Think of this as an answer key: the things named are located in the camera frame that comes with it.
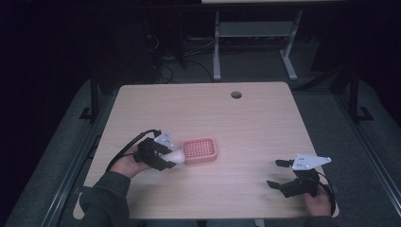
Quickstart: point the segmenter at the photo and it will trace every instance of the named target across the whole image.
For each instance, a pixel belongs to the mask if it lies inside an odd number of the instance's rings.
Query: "pink plastic container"
[[[182,149],[187,165],[212,162],[218,157],[215,140],[211,137],[184,140]]]

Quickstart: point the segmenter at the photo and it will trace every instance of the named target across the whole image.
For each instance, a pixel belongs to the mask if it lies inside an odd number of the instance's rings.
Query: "hand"
[[[319,185],[316,197],[304,194],[306,211],[311,217],[331,217],[331,202],[327,192]]]
[[[125,154],[133,154],[138,151],[138,146],[132,146],[129,148]],[[133,178],[139,172],[150,168],[150,166],[145,163],[136,163],[132,155],[124,156],[115,162],[115,164],[110,168],[110,171],[117,172],[127,176],[128,178]]]

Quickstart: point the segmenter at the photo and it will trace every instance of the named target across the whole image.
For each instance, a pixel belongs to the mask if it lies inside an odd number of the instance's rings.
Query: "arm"
[[[134,146],[126,154],[137,150]],[[119,159],[94,187],[80,196],[79,204],[85,216],[79,226],[129,226],[126,196],[131,178],[148,168],[144,163],[136,163],[132,155]]]
[[[310,215],[304,222],[304,227],[336,227],[331,218],[331,203],[327,192],[319,186],[316,197],[304,194],[306,211]]]

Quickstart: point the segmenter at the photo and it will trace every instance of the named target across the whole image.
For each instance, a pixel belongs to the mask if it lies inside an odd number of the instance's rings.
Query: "dark background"
[[[0,224],[7,220],[75,93],[92,74],[105,94],[122,84],[149,83],[154,76],[151,65],[158,60],[147,51],[147,32],[160,36],[161,44],[177,55],[186,35],[213,37],[210,25],[215,14],[210,10],[99,13],[83,10],[77,2],[1,2]],[[307,9],[297,39],[321,41],[313,70],[355,61],[361,78],[375,88],[401,125],[400,8],[396,1],[377,2]],[[283,15],[280,10],[269,15],[260,10],[225,14],[255,20]],[[144,26],[144,18],[152,23]]]

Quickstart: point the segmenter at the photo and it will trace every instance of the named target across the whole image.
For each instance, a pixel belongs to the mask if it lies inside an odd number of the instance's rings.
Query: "sleeve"
[[[333,218],[320,216],[307,218],[304,221],[304,227],[337,227]]]
[[[130,183],[130,178],[122,174],[106,172],[94,187],[80,196],[79,205],[85,216],[79,226],[129,226],[126,196]]]

